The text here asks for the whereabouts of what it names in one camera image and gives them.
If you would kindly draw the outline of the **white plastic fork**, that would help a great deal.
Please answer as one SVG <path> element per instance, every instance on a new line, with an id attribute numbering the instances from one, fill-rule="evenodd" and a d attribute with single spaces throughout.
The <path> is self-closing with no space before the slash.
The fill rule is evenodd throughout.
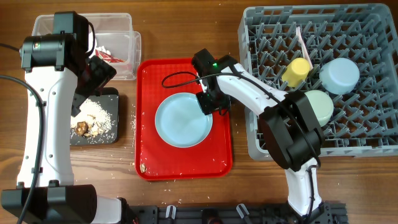
<path id="1" fill-rule="evenodd" d="M 307 60 L 308 63 L 311 63 L 311 60 L 310 60 L 310 57 L 309 57 L 309 54 L 308 54 L 308 51 L 307 51 L 307 47 L 306 47 L 305 42 L 304 42 L 303 37 L 302 37 L 302 33 L 301 33 L 301 30 L 300 30 L 300 27 L 298 27 L 298 26 L 296 27 L 295 33 L 296 33 L 296 36 L 298 37 L 298 42 L 300 43 L 304 59 Z"/>

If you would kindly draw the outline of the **yellow plastic cup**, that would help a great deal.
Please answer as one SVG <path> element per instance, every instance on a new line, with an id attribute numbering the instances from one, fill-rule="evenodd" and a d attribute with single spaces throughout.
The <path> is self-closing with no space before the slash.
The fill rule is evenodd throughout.
<path id="1" fill-rule="evenodd" d="M 282 74 L 282 81 L 287 82 L 287 86 L 295 88 L 301 81 L 305 80 L 311 66 L 304 58 L 296 58 L 289 63 L 286 71 Z"/>

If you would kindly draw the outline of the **mint green bowl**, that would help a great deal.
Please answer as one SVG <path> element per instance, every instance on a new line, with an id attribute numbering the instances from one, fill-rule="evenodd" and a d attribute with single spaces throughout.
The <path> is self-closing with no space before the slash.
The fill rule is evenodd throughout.
<path id="1" fill-rule="evenodd" d="M 320 90 L 310 90 L 305 92 L 308 98 L 315 116 L 321 127 L 326 125 L 334 110 L 332 99 L 323 91 Z"/>

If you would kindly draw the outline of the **red ketchup packet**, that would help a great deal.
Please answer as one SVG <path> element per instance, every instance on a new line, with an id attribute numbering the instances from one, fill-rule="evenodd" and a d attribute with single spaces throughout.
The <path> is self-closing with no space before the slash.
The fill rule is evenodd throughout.
<path id="1" fill-rule="evenodd" d="M 123 60 L 113 57 L 110 54 L 107 54 L 106 52 L 100 50 L 95 50 L 95 55 L 108 63 L 124 63 Z"/>

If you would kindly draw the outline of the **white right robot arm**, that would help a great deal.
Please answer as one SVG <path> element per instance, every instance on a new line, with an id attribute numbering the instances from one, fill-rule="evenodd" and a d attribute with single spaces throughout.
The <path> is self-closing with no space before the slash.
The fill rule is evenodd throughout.
<path id="1" fill-rule="evenodd" d="M 325 137 L 308 97 L 266 85 L 229 55 L 215 59 L 202 50 L 193 56 L 192 65 L 202 85 L 197 98 L 205 115 L 229 110 L 235 99 L 258 116 L 266 149 L 285 170 L 290 207 L 307 222 L 312 220 L 322 202 L 316 170 Z"/>

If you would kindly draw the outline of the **light blue small saucer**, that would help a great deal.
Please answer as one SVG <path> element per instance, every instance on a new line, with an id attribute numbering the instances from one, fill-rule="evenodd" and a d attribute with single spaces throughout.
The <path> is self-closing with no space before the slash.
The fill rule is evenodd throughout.
<path id="1" fill-rule="evenodd" d="M 347 58 L 336 58 L 322 66 L 319 79 L 324 89 L 335 95 L 344 95 L 354 90 L 359 81 L 358 66 Z"/>

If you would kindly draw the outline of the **light blue dinner plate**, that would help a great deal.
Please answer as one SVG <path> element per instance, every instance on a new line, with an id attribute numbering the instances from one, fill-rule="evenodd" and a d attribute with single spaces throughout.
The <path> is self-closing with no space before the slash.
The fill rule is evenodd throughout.
<path id="1" fill-rule="evenodd" d="M 205 115 L 193 93 L 167 97 L 155 113 L 155 128 L 167 144 L 188 148 L 206 139 L 213 127 L 213 116 Z"/>

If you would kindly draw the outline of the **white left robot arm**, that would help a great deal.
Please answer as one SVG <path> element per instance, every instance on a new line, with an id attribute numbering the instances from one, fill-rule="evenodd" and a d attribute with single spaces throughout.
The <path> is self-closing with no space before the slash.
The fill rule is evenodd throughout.
<path id="1" fill-rule="evenodd" d="M 57 32 L 25 39 L 21 49 L 28 113 L 24 158 L 14 189 L 1 205 L 19 223 L 127 223 L 134 219 L 123 198 L 99 196 L 75 185 L 70 121 L 79 106 L 115 75 L 93 55 L 94 33 Z"/>

